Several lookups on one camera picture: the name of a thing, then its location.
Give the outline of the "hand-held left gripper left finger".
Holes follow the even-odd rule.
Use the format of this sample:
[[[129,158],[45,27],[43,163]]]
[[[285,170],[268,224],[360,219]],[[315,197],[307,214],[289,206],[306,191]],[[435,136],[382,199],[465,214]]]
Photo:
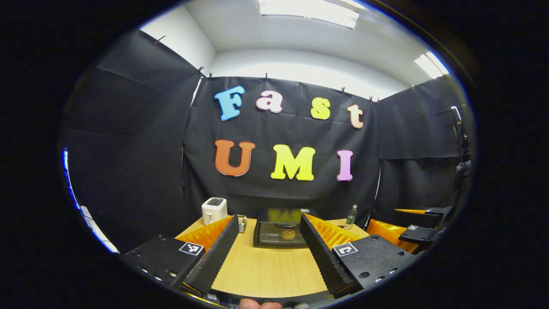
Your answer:
[[[238,217],[230,215],[178,237],[155,236],[121,258],[167,289],[206,294],[238,234]]]

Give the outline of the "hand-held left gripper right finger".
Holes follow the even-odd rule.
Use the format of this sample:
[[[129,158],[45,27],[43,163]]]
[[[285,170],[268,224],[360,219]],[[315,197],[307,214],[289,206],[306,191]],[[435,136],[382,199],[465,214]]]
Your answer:
[[[301,215],[299,229],[335,299],[381,286],[418,258],[380,235],[355,240],[348,230],[308,214]]]

